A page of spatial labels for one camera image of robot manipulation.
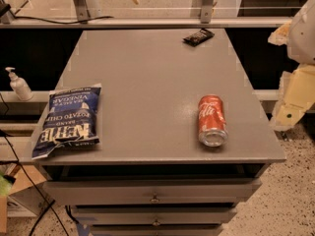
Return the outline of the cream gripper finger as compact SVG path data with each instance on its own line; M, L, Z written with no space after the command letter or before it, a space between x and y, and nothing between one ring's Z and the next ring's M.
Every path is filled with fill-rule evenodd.
M300 64L292 73L283 72L271 127L275 131L292 129L314 103L315 66Z
M287 22L278 27L270 34L268 42L277 46L287 44L290 25L291 22Z

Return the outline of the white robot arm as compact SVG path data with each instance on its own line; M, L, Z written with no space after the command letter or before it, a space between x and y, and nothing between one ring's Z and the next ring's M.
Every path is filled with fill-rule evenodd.
M315 103L315 0L307 0L290 22L271 33L268 42L285 44L288 58L298 63L280 78L279 99L270 120L275 131L287 131Z

